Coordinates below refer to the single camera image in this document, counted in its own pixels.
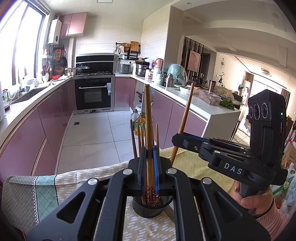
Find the red bowl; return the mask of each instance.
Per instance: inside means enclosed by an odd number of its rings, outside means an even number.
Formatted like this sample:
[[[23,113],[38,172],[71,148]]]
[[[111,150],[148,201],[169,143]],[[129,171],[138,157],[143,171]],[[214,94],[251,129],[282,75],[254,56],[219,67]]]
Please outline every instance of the red bowl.
[[[60,77],[61,77],[60,74],[58,74],[58,75],[54,75],[54,76],[51,77],[51,80],[57,80],[57,79],[60,78]]]

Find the leafy green vegetable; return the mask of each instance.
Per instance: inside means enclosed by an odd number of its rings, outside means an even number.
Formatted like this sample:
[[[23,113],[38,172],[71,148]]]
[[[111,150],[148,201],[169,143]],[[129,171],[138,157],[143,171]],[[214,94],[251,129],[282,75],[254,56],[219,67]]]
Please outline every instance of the leafy green vegetable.
[[[227,109],[234,110],[234,104],[232,103],[231,100],[222,100],[220,101],[220,105]]]

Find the patterned tablecloth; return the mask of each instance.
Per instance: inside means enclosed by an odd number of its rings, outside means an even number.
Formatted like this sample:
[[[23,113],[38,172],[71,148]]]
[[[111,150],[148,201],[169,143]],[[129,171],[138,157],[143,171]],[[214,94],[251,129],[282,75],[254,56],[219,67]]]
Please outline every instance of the patterned tablecloth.
[[[160,155],[169,157],[171,148],[161,150]],[[104,180],[127,168],[128,162],[112,166],[77,170],[52,176],[8,176],[2,192],[2,211],[15,227],[28,233],[37,223],[70,196],[91,177]],[[207,162],[197,154],[180,149],[174,167],[189,177],[211,177],[225,191],[230,190],[232,179],[207,167]],[[175,224],[163,211],[155,218],[142,218],[132,208],[132,197],[127,197],[123,240],[174,241]]]

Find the pink painting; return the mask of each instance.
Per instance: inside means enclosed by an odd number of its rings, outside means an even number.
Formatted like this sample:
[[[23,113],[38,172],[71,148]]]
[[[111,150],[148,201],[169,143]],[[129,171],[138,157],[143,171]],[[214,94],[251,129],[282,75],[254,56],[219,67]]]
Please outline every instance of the pink painting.
[[[187,69],[194,72],[198,72],[199,66],[200,66],[200,54],[190,50]]]

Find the silver screw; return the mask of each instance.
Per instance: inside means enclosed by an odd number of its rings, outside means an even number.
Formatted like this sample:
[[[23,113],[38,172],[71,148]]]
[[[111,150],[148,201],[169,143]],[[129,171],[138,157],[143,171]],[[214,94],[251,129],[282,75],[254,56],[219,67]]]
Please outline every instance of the silver screw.
[[[177,169],[175,169],[175,168],[168,169],[168,174],[176,174],[176,173],[177,173]]]
[[[205,177],[203,180],[202,180],[202,182],[204,183],[204,184],[211,184],[212,183],[212,179],[210,179],[209,177]]]
[[[124,175],[130,175],[132,173],[133,173],[133,170],[132,169],[129,169],[129,168],[123,170],[123,174]]]
[[[91,179],[89,179],[89,180],[87,181],[87,183],[88,183],[89,185],[95,185],[95,184],[98,183],[98,180],[95,179],[95,178],[91,178]]]

